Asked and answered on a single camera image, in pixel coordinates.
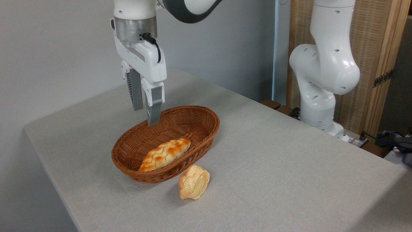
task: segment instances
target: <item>pastry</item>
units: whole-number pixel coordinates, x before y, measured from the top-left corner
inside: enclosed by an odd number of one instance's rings
[[[190,141],[183,138],[162,143],[147,153],[138,171],[147,172],[164,167],[182,156],[189,147]]]
[[[187,198],[199,199],[205,192],[209,183],[210,174],[205,169],[192,164],[179,179],[179,196],[182,200]]]

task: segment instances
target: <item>cable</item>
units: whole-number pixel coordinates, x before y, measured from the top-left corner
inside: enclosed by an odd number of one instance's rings
[[[149,43],[151,43],[151,44],[153,44],[153,45],[156,46],[156,48],[157,48],[157,56],[159,57],[158,60],[157,60],[157,63],[160,63],[160,61],[161,61],[161,59],[162,59],[162,55],[161,55],[161,53],[160,53],[160,48],[159,48],[159,46],[157,45],[157,42],[156,42],[155,38],[153,38],[152,36],[150,36],[150,33],[143,33],[143,34],[142,34],[142,38],[143,38],[145,41],[147,41],[147,42],[149,42]]]
[[[398,144],[394,144],[394,143],[390,143],[390,142],[385,142],[385,141],[383,141],[383,140],[380,140],[380,139],[378,139],[378,138],[376,138],[376,137],[374,137],[374,136],[366,133],[365,131],[362,131],[362,133],[364,133],[365,135],[367,135],[367,136],[371,137],[372,139],[374,139],[374,140],[376,140],[376,141],[378,141],[378,142],[381,142],[381,143],[383,143],[383,144],[387,144],[387,145],[389,145],[389,146],[393,146],[393,147],[397,147],[397,148],[402,148],[402,149],[405,149],[405,150],[410,150],[409,147],[399,146],[399,145],[398,145],[399,143],[398,143]]]

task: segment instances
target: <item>gray tablecloth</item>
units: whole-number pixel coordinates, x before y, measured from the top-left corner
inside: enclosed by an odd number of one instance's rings
[[[202,105],[221,121],[196,201],[180,200],[179,176],[142,184],[113,164],[146,118],[126,86],[25,127],[79,231],[412,231],[411,172],[179,70],[165,85],[163,109]]]

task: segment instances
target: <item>wicker screen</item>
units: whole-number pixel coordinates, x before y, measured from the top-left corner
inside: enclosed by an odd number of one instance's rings
[[[292,1],[290,20],[290,49],[299,44],[314,44],[310,34],[313,0]],[[336,95],[334,120],[352,132],[362,130],[369,105],[370,93],[376,75],[379,51],[382,47],[382,32],[388,17],[388,0],[357,0],[351,26],[351,48],[360,68],[360,81],[347,95]],[[292,69],[288,71],[287,106],[299,107],[300,93]]]

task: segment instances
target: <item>metal hinge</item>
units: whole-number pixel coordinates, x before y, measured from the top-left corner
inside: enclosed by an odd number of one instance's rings
[[[393,76],[393,69],[390,70],[389,72],[383,74],[382,76],[376,78],[375,82],[373,83],[373,88],[375,88],[376,86],[381,85],[382,83],[384,83],[387,80],[391,79],[392,76]]]

